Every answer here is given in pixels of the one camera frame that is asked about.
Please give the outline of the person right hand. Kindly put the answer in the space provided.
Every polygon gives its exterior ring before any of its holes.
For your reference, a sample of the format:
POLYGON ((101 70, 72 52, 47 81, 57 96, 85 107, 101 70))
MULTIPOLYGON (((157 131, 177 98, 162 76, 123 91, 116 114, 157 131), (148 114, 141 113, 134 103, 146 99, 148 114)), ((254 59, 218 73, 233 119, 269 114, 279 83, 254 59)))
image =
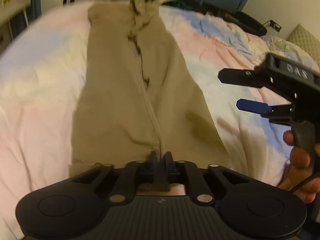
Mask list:
MULTIPOLYGON (((296 146, 296 142, 291 131, 284 132, 283 140, 286 144, 293 146, 293 148, 290 153, 290 163, 284 170, 283 177, 278 188, 290 191, 301 181, 311 175, 307 171, 307 168, 310 165, 310 154, 296 146)), ((309 204, 315 200, 316 194, 319 193, 319 188, 319 177, 317 177, 295 191, 294 194, 305 204, 309 204)))

